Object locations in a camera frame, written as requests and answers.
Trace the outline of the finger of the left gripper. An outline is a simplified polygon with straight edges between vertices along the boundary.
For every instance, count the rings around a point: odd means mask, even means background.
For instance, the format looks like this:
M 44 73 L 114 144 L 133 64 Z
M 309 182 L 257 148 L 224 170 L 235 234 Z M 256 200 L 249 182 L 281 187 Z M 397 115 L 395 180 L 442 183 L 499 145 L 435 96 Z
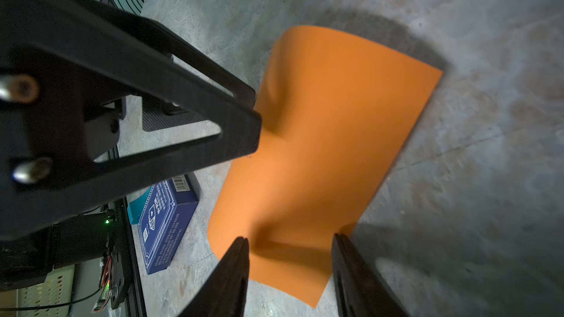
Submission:
M 261 116 L 232 92 L 89 9 L 1 0 L 1 238 L 17 239 L 173 176 L 252 154 Z M 218 125 L 216 135 L 104 163 L 128 95 Z
M 167 58 L 178 57 L 188 66 L 195 68 L 213 82 L 232 92 L 234 98 L 247 107 L 254 106 L 256 92 L 252 87 L 161 23 L 106 4 L 93 4 L 89 10 Z M 144 131 L 169 129 L 203 120 L 204 118 L 199 114 L 175 107 L 171 102 L 149 95 L 142 96 L 142 129 Z

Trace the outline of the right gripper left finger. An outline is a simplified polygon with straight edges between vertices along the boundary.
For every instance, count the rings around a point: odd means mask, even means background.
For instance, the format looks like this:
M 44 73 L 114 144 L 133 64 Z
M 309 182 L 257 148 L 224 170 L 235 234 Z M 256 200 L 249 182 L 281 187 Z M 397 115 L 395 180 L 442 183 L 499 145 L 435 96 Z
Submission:
M 249 241 L 239 236 L 180 316 L 243 316 L 249 272 Z

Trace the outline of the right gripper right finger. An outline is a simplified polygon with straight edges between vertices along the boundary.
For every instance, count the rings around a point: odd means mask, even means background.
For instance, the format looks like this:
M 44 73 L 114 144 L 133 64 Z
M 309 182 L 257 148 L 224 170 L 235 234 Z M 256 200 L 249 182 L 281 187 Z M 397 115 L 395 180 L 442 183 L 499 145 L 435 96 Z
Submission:
M 340 316 L 408 315 L 344 234 L 333 236 L 331 258 Z

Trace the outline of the orange square paper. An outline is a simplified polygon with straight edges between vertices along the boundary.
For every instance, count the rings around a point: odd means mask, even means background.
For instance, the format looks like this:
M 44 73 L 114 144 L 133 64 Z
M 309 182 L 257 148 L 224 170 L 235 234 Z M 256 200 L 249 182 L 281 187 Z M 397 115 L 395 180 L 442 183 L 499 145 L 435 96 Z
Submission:
M 349 33 L 286 31 L 255 104 L 258 149 L 232 162 L 209 220 L 213 253 L 245 237 L 251 280 L 317 307 L 334 234 L 352 232 L 442 74 Z

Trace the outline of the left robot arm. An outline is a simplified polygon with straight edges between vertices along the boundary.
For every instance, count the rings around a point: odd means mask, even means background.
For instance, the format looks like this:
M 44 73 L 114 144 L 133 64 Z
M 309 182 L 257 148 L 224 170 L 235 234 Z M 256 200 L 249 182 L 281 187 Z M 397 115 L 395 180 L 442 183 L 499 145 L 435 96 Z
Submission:
M 169 29 L 96 0 L 1 0 L 1 289 L 101 255 L 61 224 L 144 186 L 252 154 L 255 91 Z M 104 163 L 129 95 L 177 104 L 220 132 Z

